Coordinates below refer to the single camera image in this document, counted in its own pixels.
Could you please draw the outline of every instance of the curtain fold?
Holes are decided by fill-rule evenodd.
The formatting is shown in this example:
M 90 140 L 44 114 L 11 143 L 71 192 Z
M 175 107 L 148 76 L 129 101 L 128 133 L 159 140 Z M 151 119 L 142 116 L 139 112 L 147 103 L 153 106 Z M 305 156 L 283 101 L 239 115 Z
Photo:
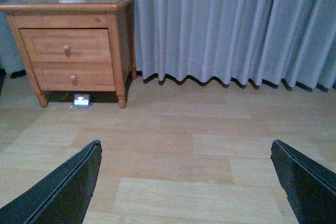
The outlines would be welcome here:
M 15 51 L 5 41 L 0 46 Z M 285 79 L 290 87 L 330 88 L 335 44 L 336 0 L 135 0 L 136 62 L 144 78 L 235 78 L 243 85 Z

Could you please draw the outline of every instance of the nightstand leg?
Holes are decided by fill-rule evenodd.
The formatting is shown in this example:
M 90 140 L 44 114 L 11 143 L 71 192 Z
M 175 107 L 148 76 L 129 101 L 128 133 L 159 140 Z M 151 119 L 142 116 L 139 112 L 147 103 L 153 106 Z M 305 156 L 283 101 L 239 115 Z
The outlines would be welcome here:
M 46 106 L 48 106 L 48 101 L 47 101 L 47 98 L 44 94 L 38 94 L 37 98 L 38 98 L 38 102 L 40 103 L 40 106 L 42 108 L 45 108 Z
M 126 108 L 126 99 L 125 99 L 125 96 L 119 95 L 118 96 L 118 103 L 119 103 L 119 108 L 121 108 L 121 109 Z
M 131 70 L 131 77 L 133 80 L 135 80 L 137 78 L 137 70 L 135 68 L 132 68 Z

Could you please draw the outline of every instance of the nightstand top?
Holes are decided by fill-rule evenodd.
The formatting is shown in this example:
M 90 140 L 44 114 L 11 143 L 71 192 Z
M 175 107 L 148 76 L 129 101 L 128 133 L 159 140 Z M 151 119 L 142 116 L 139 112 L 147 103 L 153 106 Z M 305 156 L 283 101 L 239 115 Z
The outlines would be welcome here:
M 21 0 L 0 4 L 5 12 L 114 12 L 133 0 Z

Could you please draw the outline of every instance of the black panel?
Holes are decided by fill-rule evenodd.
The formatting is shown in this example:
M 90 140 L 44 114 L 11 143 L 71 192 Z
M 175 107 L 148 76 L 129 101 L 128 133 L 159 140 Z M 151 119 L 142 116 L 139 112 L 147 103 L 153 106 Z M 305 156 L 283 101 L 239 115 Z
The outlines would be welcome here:
M 300 224 L 336 223 L 336 174 L 275 140 L 272 161 Z
M 95 140 L 0 209 L 0 223 L 82 223 L 96 186 L 101 144 Z

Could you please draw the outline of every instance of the nightstand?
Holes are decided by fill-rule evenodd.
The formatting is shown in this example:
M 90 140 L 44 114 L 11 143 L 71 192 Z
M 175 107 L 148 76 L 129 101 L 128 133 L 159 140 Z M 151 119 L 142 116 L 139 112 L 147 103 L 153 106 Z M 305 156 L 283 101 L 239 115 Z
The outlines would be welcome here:
M 0 10 L 42 107 L 47 90 L 115 91 L 126 107 L 126 79 L 137 75 L 134 0 L 25 0 Z

